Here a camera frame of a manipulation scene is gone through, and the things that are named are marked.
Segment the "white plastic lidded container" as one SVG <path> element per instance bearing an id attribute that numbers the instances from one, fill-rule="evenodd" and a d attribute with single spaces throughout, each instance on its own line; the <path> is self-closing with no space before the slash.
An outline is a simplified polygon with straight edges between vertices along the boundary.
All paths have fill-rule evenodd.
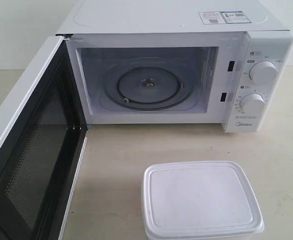
<path id="1" fill-rule="evenodd" d="M 265 229 L 253 188 L 233 161 L 149 166 L 141 210 L 150 240 L 249 240 Z"/>

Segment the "upper white control knob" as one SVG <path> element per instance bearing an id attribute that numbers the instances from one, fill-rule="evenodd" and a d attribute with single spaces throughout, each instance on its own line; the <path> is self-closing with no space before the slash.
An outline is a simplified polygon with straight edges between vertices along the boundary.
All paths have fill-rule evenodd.
<path id="1" fill-rule="evenodd" d="M 258 86 L 271 84 L 277 75 L 278 71 L 270 61 L 258 62 L 249 71 L 250 79 Z"/>

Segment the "white microwave oven body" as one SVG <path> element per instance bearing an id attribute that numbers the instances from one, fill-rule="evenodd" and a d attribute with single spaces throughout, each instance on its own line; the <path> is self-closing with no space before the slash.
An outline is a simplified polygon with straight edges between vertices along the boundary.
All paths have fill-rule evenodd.
<path id="1" fill-rule="evenodd" d="M 198 12 L 242 11 L 251 23 L 203 24 Z M 220 124 L 226 133 L 257 132 L 293 46 L 293 35 L 257 0 L 81 0 L 57 35 L 67 51 L 89 126 L 106 124 Z M 182 103 L 140 111 L 113 102 L 103 76 L 135 58 L 179 61 L 196 74 L 196 86 Z M 250 69 L 268 61 L 276 79 L 255 85 Z M 259 115 L 240 101 L 262 96 Z"/>

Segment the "glass turntable plate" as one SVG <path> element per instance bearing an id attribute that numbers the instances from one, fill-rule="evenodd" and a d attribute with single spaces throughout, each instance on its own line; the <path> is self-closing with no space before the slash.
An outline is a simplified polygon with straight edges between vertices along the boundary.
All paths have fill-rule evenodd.
<path id="1" fill-rule="evenodd" d="M 103 75 L 110 100 L 137 111 L 159 111 L 185 101 L 196 87 L 197 75 L 179 61 L 139 57 L 119 63 Z"/>

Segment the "white microwave door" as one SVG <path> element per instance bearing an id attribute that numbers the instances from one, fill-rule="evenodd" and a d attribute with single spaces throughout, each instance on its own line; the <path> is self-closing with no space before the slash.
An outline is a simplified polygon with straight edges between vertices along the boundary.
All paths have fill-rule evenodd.
<path id="1" fill-rule="evenodd" d="M 87 123 L 62 36 L 49 37 L 0 105 L 0 240 L 60 240 Z"/>

